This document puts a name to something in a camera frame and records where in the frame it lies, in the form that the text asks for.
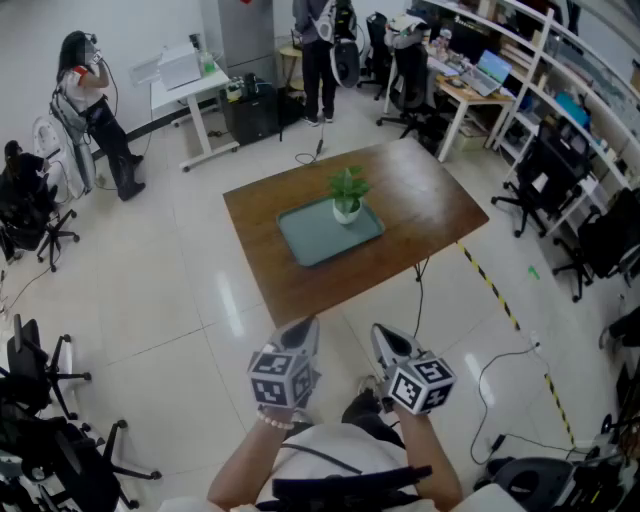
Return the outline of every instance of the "laptop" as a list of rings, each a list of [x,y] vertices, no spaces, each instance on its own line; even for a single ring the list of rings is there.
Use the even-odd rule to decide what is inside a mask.
[[[489,96],[500,89],[511,71],[511,64],[489,50],[485,50],[474,69],[464,73],[460,80],[475,89],[480,96]]]

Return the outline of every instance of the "wooden table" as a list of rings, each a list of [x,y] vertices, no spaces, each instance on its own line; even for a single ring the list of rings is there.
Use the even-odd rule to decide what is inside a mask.
[[[294,259],[276,223],[282,212],[327,195],[328,176],[362,166],[367,202],[385,233],[314,267]],[[224,194],[274,323],[320,313],[425,260],[489,219],[414,139],[345,153]]]

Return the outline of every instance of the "power cord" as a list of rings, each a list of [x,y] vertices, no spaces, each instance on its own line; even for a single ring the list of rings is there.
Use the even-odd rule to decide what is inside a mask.
[[[324,145],[324,125],[326,123],[322,123],[322,131],[320,132],[320,140],[318,141],[318,147],[316,148],[316,154],[315,156],[312,155],[311,153],[298,153],[295,158],[296,158],[296,162],[298,162],[299,164],[302,165],[311,165],[312,163],[314,163],[318,157],[320,156],[320,152],[322,151],[322,146]],[[310,162],[303,162],[302,160],[300,160],[301,156],[310,156],[311,157],[311,161]]]
[[[424,275],[424,271],[427,269],[427,264],[429,263],[429,259],[424,262],[424,267],[422,270],[420,269],[420,263],[413,266],[416,271],[416,281],[420,285],[420,305],[418,306],[418,321],[416,322],[416,330],[413,333],[413,337],[415,338],[418,335],[418,329],[420,329],[420,317],[422,316],[422,302],[424,300],[424,286],[422,285],[422,276]]]

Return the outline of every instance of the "box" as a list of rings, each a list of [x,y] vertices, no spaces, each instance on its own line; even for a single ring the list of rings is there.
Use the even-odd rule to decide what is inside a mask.
[[[200,80],[198,54],[191,43],[185,43],[165,51],[158,61],[158,71],[165,89]]]
[[[458,151],[477,151],[484,147],[487,133],[475,124],[463,123],[453,141],[453,147]]]

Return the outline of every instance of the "floor tape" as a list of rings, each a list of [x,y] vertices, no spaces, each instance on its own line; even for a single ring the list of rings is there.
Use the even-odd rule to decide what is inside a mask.
[[[573,432],[571,431],[571,425],[569,425],[569,420],[567,419],[567,413],[564,412],[564,409],[562,408],[562,404],[560,404],[560,398],[558,397],[558,393],[556,392],[556,387],[553,385],[553,382],[551,381],[551,377],[549,376],[548,373],[545,374],[544,378],[547,381],[547,385],[549,386],[549,391],[551,391],[551,394],[553,395],[553,399],[556,401],[556,406],[558,407],[558,410],[560,411],[560,415],[562,416],[562,421],[564,422],[564,428],[567,430],[567,434],[569,434],[569,439],[571,440],[571,446],[575,448],[576,438],[574,437]]]
[[[482,270],[482,268],[480,268],[480,265],[478,265],[478,262],[473,259],[473,256],[471,256],[471,253],[469,251],[467,251],[467,249],[464,247],[464,245],[462,245],[460,242],[457,242],[457,244],[458,244],[458,247],[460,248],[460,250],[464,253],[464,255],[467,257],[467,259],[471,262],[471,264],[473,265],[473,268],[475,268],[478,271],[478,274],[480,274],[482,276],[482,279],[484,279],[484,282],[487,283],[487,286],[489,288],[491,288],[491,290],[493,291],[494,295],[498,298],[498,300],[500,301],[500,304],[502,305],[502,307],[504,308],[505,312],[507,313],[507,316],[509,317],[509,320],[511,320],[511,323],[513,323],[513,326],[516,328],[516,331],[519,331],[520,330],[520,324],[516,320],[516,317],[513,316],[513,313],[511,312],[511,309],[509,309],[509,306],[507,305],[507,302],[504,300],[504,297],[502,295],[500,295],[500,292],[496,288],[496,285],[493,284],[493,281],[491,281],[491,279],[489,278],[489,276],[487,276],[485,271]]]

